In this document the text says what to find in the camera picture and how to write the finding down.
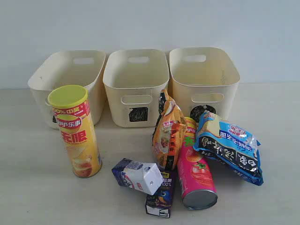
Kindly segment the orange snack bag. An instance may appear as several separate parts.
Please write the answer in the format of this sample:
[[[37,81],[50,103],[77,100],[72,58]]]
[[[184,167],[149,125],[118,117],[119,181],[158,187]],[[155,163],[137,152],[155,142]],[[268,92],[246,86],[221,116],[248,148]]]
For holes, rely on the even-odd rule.
[[[152,150],[157,166],[174,170],[187,129],[184,114],[175,100],[163,89],[158,103],[159,117],[152,135]]]

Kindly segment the yellow Lays chips can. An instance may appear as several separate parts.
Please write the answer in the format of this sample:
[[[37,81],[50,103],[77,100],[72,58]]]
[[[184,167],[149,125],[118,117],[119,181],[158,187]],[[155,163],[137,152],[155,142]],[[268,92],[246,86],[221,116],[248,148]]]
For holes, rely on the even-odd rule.
[[[88,90],[66,85],[53,90],[48,102],[65,143],[73,173],[89,178],[99,172],[102,161],[88,101]]]

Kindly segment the pink Lays chips can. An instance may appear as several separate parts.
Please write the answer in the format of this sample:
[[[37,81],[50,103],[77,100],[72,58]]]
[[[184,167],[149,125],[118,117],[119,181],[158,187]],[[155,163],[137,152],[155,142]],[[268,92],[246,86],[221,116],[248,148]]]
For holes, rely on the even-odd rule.
[[[182,203],[190,210],[203,210],[217,203],[214,181],[204,156],[195,151],[196,122],[185,117],[185,136],[177,161]]]

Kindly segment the blue noodle packet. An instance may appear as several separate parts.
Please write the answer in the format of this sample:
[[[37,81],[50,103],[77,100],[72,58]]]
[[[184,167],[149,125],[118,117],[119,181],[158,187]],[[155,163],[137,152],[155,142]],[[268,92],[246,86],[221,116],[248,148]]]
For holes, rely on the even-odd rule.
[[[259,146],[257,138],[238,125],[207,110],[200,115],[194,150],[257,186],[263,184]]]

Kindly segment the middle cream plastic bin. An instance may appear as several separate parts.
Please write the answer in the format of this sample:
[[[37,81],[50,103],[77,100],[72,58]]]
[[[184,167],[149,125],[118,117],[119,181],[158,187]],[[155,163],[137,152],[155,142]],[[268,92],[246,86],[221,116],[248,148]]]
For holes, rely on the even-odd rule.
[[[117,126],[153,127],[160,92],[169,83],[166,55],[156,49],[115,51],[108,58],[103,83]]]

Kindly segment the cream plastic bin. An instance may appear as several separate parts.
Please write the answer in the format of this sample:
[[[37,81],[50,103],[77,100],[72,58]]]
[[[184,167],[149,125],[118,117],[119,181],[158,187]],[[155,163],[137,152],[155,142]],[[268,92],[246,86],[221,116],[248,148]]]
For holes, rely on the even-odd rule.
[[[172,97],[185,116],[198,121],[208,110],[228,119],[240,74],[226,52],[213,47],[173,49],[169,69]]]
[[[58,128],[48,95],[56,88],[75,84],[88,90],[92,120],[97,124],[107,101],[103,84],[106,53],[98,50],[57,52],[49,56],[28,80],[30,91],[45,123]]]
[[[108,58],[103,83],[117,126],[153,127],[160,92],[169,83],[166,55],[156,49],[115,51]]]

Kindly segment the right cream plastic bin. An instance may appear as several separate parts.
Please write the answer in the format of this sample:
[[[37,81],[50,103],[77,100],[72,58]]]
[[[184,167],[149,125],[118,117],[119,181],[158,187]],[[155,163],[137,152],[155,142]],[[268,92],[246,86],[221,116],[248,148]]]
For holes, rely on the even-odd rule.
[[[208,110],[228,119],[240,74],[226,52],[213,47],[173,49],[169,69],[172,97],[185,116],[198,121]]]

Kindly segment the white blue milk carton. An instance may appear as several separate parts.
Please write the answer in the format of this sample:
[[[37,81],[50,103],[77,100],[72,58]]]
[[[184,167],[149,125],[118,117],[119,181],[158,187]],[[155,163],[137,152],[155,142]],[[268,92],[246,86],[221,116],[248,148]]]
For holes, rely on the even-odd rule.
[[[155,163],[145,163],[124,158],[112,168],[117,183],[148,195],[154,195],[164,179]]]

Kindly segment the left cream plastic bin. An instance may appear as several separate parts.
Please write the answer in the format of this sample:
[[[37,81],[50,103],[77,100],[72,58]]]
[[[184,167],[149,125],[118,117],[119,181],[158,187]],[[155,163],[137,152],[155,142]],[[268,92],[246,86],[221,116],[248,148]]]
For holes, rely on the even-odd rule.
[[[45,123],[58,128],[48,95],[56,88],[75,84],[88,90],[92,120],[97,124],[107,101],[103,84],[106,53],[98,50],[57,52],[49,56],[28,80],[30,91]]]

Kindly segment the purple juice box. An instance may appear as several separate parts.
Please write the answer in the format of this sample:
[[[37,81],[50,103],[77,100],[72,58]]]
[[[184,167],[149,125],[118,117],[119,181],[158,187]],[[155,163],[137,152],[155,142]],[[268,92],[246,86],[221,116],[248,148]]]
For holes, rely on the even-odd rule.
[[[161,171],[161,175],[163,183],[154,195],[147,195],[145,211],[149,215],[170,218],[177,173],[175,171]]]

